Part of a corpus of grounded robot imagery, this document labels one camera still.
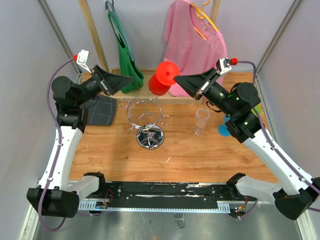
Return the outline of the clear wine glass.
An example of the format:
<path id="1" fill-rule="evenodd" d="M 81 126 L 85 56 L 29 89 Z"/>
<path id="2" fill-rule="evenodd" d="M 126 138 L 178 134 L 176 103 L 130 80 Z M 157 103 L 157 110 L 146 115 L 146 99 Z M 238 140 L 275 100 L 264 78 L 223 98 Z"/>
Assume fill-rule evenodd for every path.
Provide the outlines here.
<path id="1" fill-rule="evenodd" d="M 195 128 L 192 131 L 195 135 L 200 136 L 203 134 L 210 119 L 210 112 L 205 108 L 200 108 L 197 110 L 194 120 Z"/>

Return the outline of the red wine glass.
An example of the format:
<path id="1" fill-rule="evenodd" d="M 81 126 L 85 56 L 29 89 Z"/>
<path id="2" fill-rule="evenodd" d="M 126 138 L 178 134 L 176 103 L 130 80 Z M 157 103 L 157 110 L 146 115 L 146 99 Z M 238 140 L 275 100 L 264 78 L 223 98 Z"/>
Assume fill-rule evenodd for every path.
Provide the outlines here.
<path id="1" fill-rule="evenodd" d="M 148 89 L 153 95 L 163 96 L 176 83 L 175 76 L 179 75 L 180 70 L 175 63 L 163 61 L 157 66 L 155 74 L 150 78 Z"/>

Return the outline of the blue wine glass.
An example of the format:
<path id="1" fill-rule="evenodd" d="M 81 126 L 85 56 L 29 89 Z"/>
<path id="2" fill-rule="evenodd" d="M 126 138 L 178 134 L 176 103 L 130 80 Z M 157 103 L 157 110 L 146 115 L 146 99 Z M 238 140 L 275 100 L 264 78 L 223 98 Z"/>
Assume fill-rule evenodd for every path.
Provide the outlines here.
<path id="1" fill-rule="evenodd" d="M 229 116 L 225 115 L 224 118 L 223 118 L 223 124 L 221 124 L 218 127 L 218 132 L 223 137 L 230 137 L 231 136 L 231 133 L 228 130 L 228 127 L 226 125 L 226 123 L 229 122 L 230 120 L 231 120 L 231 118 Z"/>

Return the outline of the green wine glass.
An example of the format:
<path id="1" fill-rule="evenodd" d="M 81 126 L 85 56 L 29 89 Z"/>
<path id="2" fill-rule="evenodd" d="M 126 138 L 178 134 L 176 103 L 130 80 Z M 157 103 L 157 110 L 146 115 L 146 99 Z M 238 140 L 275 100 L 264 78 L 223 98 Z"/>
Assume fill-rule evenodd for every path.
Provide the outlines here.
<path id="1" fill-rule="evenodd" d="M 261 109 L 260 105 L 256 105 L 251 111 L 252 111 L 252 113 L 253 113 L 254 115 L 257 115 L 257 113 L 258 113 L 259 115 L 262 114 L 262 109 Z"/>

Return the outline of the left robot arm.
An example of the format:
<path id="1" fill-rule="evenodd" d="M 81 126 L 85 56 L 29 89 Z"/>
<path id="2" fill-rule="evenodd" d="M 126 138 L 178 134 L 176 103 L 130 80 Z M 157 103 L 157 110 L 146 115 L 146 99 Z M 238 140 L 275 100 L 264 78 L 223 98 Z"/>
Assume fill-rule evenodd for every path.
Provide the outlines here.
<path id="1" fill-rule="evenodd" d="M 69 185 L 72 162 L 89 116 L 84 105 L 100 93 L 116 94 L 132 83 L 133 78 L 108 73 L 98 65 L 91 71 L 91 77 L 81 84 L 58 76 L 49 85 L 57 109 L 53 115 L 57 127 L 55 141 L 42 178 L 26 194 L 39 216 L 73 218 L 86 197 L 101 198 L 107 193 L 101 172 L 87 172 L 81 180 Z"/>

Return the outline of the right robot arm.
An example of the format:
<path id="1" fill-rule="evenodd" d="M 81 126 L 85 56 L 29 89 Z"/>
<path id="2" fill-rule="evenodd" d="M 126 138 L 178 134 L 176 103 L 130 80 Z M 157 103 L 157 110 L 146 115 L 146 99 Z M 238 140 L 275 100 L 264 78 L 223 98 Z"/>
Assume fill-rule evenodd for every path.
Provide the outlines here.
<path id="1" fill-rule="evenodd" d="M 212 68 L 201 74 L 177 75 L 174 80 L 193 99 L 204 97 L 228 116 L 225 125 L 230 135 L 256 154 L 278 180 L 275 184 L 237 173 L 226 182 L 227 196 L 232 200 L 254 197 L 297 220 L 320 196 L 320 179 L 298 166 L 265 128 L 255 109 L 261 102 L 255 85 L 240 82 L 228 91 L 217 82 L 220 73 Z"/>

